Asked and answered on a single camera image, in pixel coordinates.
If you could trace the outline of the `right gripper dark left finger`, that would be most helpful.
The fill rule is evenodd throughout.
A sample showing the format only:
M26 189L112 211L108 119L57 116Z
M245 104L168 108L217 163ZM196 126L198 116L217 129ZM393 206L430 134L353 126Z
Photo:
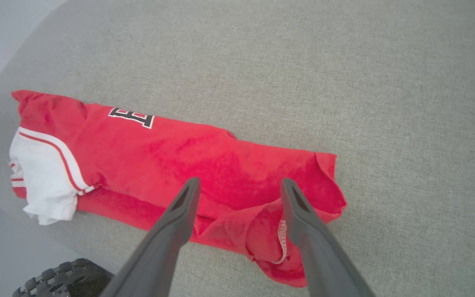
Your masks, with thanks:
M168 297L179 251L192 237L200 180L190 178L100 297Z

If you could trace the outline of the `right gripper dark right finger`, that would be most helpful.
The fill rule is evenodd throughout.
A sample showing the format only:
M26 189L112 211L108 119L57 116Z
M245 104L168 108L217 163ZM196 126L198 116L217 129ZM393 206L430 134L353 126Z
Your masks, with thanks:
M376 297L292 179L280 188L288 237L298 247L310 297Z

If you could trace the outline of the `red Bulls 23 jersey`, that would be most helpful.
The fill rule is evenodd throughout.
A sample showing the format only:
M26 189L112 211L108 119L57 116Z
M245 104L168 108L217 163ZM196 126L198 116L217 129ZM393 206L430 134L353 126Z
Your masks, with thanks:
M281 181L294 180L328 223L347 206L336 156L237 139L228 130L54 94L12 92L21 117L9 150L12 187L41 225L77 210L151 229L191 177L200 199L190 240L237 252L271 280L305 287L287 238Z

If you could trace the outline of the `black treaded robot wheel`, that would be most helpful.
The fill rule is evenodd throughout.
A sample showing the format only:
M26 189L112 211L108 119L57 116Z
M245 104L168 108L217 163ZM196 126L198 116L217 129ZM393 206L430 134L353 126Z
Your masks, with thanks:
M64 262L27 280L12 297L99 297L113 278L86 258Z

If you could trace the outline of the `grey fabric sofa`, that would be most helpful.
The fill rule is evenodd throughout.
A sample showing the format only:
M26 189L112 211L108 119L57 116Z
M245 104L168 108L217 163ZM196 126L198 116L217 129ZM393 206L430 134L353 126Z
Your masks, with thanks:
M116 273L144 231L41 227L12 191L14 90L337 155L330 229L379 297L475 297L475 0L68 0L0 73L0 207Z

